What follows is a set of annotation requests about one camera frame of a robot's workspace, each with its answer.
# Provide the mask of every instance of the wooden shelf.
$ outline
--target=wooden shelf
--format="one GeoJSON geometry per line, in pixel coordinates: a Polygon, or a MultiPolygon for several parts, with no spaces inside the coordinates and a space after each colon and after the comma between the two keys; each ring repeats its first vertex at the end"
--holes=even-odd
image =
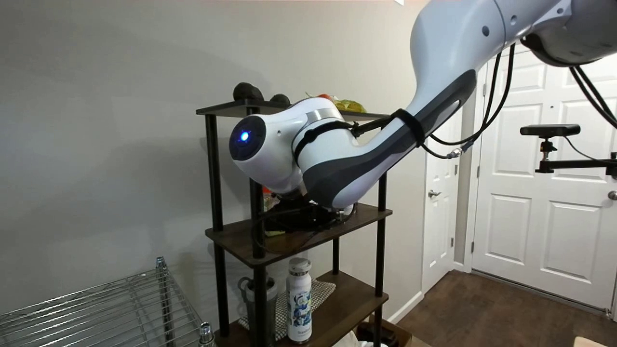
{"type": "MultiPolygon", "coordinates": [[[[380,309],[387,295],[374,297],[374,289],[343,272],[324,274],[320,282],[335,284],[335,291],[312,313],[312,338],[306,345],[333,345],[358,326],[368,314],[380,309]]],[[[218,338],[220,347],[249,345],[251,334],[239,322],[231,324],[227,338],[218,338]]],[[[293,347],[287,338],[276,345],[293,347]]]]}
{"type": "MultiPolygon", "coordinates": [[[[195,114],[197,116],[212,116],[212,118],[247,118],[252,110],[258,110],[258,114],[276,114],[285,108],[278,108],[270,102],[225,102],[225,104],[216,104],[210,108],[198,108],[195,114]]],[[[378,120],[378,118],[389,118],[389,114],[358,114],[358,112],[341,112],[341,116],[347,122],[368,122],[368,120],[378,120]]]]}
{"type": "Polygon", "coordinates": [[[391,214],[391,210],[380,212],[376,206],[357,205],[353,214],[347,220],[343,220],[341,224],[335,224],[331,228],[316,230],[316,232],[287,230],[285,235],[264,239],[264,245],[262,245],[264,257],[262,259],[252,257],[251,230],[260,228],[258,220],[245,220],[245,222],[229,224],[229,226],[224,226],[222,232],[206,230],[206,235],[218,247],[229,251],[241,262],[254,268],[254,266],[266,266],[266,264],[278,262],[281,259],[293,257],[297,253],[303,253],[306,249],[312,249],[316,245],[322,245],[326,241],[331,241],[335,237],[351,233],[353,230],[368,226],[376,220],[384,220],[389,214],[391,214]]]}

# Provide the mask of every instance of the gray wall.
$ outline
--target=gray wall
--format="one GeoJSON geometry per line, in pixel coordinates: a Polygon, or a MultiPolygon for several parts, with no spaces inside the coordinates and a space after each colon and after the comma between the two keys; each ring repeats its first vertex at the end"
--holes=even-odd
{"type": "MultiPolygon", "coordinates": [[[[150,268],[162,255],[216,320],[195,108],[229,100],[239,81],[293,100],[330,93],[376,110],[407,106],[420,2],[2,0],[0,313],[150,268]]],[[[247,185],[222,158],[231,222],[249,214],[247,185]]],[[[411,154],[389,179],[385,316],[420,291],[422,189],[424,158],[411,154]]],[[[343,268],[372,282],[372,228],[345,237],[341,253],[343,268]]],[[[310,253],[316,274],[328,255],[310,253]]],[[[247,268],[227,259],[237,316],[233,287],[247,268]]]]}

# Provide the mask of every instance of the bottle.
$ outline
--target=bottle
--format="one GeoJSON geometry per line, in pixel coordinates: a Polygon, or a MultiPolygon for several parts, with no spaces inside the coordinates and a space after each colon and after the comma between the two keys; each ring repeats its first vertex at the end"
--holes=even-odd
{"type": "Polygon", "coordinates": [[[287,278],[287,338],[304,343],[312,334],[310,260],[291,259],[287,278]]]}
{"type": "Polygon", "coordinates": [[[198,347],[216,347],[216,341],[212,338],[212,326],[208,322],[202,322],[198,326],[198,347]]]}

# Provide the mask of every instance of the black cable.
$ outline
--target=black cable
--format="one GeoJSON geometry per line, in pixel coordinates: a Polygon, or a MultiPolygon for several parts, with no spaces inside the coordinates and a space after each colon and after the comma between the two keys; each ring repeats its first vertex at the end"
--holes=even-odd
{"type": "Polygon", "coordinates": [[[573,151],[574,151],[574,153],[578,153],[580,156],[584,156],[584,158],[588,158],[588,160],[594,160],[594,162],[596,162],[596,158],[594,158],[594,156],[584,154],[582,151],[578,151],[578,149],[574,147],[574,143],[573,143],[569,137],[563,137],[563,139],[573,147],[573,151]]]}
{"type": "MultiPolygon", "coordinates": [[[[501,95],[501,100],[499,100],[499,106],[497,110],[492,114],[492,118],[488,120],[488,114],[490,114],[490,106],[492,106],[492,95],[493,95],[493,85],[495,85],[495,73],[493,73],[493,81],[492,81],[492,95],[490,95],[490,100],[488,100],[488,108],[484,112],[484,120],[482,120],[482,126],[476,133],[472,133],[470,137],[463,139],[463,141],[457,141],[457,143],[463,143],[463,149],[461,153],[468,151],[478,139],[480,135],[497,120],[499,112],[503,110],[505,106],[505,100],[509,97],[509,91],[511,91],[511,83],[513,83],[513,72],[515,72],[515,45],[511,45],[509,48],[509,66],[507,66],[507,77],[505,77],[505,89],[503,89],[503,95],[501,95]]],[[[432,153],[428,147],[422,147],[428,154],[436,156],[436,158],[453,158],[453,156],[443,156],[443,154],[436,154],[432,153]]]]}
{"type": "Polygon", "coordinates": [[[455,156],[451,156],[451,154],[434,153],[432,149],[426,147],[426,143],[422,143],[422,149],[424,149],[428,154],[432,154],[432,156],[436,156],[436,158],[439,158],[439,160],[451,160],[451,158],[455,158],[455,156]]]}
{"type": "Polygon", "coordinates": [[[596,112],[617,129],[617,118],[613,116],[613,112],[609,110],[609,106],[605,104],[605,100],[601,99],[601,95],[598,93],[598,89],[594,87],[594,83],[586,77],[586,73],[580,70],[580,66],[571,68],[571,73],[578,85],[578,89],[582,91],[582,95],[586,97],[586,100],[596,108],[596,112]]]}
{"type": "MultiPolygon", "coordinates": [[[[493,75],[492,75],[492,83],[490,83],[490,93],[488,93],[488,104],[484,110],[484,118],[482,118],[482,126],[488,122],[490,110],[493,106],[493,97],[495,97],[495,85],[497,85],[497,75],[499,75],[499,64],[501,64],[501,52],[495,56],[495,66],[493,66],[493,75]]],[[[430,135],[430,139],[445,145],[445,147],[457,147],[457,145],[465,145],[466,141],[470,141],[474,135],[461,139],[461,141],[443,141],[436,135],[430,135]]]]}
{"type": "Polygon", "coordinates": [[[582,77],[578,75],[578,72],[574,68],[569,68],[578,89],[582,91],[582,95],[586,97],[586,100],[596,108],[598,114],[605,114],[605,110],[598,104],[598,100],[590,95],[588,87],[584,85],[582,77]]]}
{"type": "Polygon", "coordinates": [[[596,100],[599,102],[601,110],[603,110],[605,114],[611,114],[611,116],[613,116],[611,108],[605,104],[605,100],[601,99],[601,95],[599,95],[598,89],[594,87],[592,79],[584,73],[584,70],[582,70],[580,66],[574,66],[574,70],[576,70],[576,73],[584,79],[586,87],[592,89],[592,93],[594,93],[596,100]]]}

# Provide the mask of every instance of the door knob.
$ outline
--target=door knob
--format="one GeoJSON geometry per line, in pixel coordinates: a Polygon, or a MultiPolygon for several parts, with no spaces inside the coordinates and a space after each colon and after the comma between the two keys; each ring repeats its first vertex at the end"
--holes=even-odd
{"type": "Polygon", "coordinates": [[[432,189],[428,191],[428,197],[430,197],[430,199],[436,199],[436,197],[439,197],[439,195],[441,195],[441,191],[432,191],[432,189]]]}

